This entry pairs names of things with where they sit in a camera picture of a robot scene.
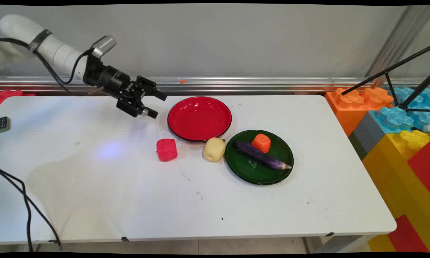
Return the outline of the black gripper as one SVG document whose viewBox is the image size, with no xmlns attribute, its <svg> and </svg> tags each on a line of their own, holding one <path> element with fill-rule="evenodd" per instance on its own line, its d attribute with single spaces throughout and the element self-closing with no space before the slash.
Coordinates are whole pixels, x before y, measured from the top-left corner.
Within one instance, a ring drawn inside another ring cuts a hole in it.
<svg viewBox="0 0 430 258">
<path fill-rule="evenodd" d="M 103 64 L 93 54 L 87 55 L 83 82 L 90 86 L 102 88 L 107 95 L 118 99 L 116 107 L 133 117 L 149 116 L 156 119 L 158 112 L 144 106 L 143 96 L 154 96 L 166 101 L 167 95 L 159 91 L 156 83 L 147 78 L 137 76 L 136 82 L 120 70 Z"/>
</svg>

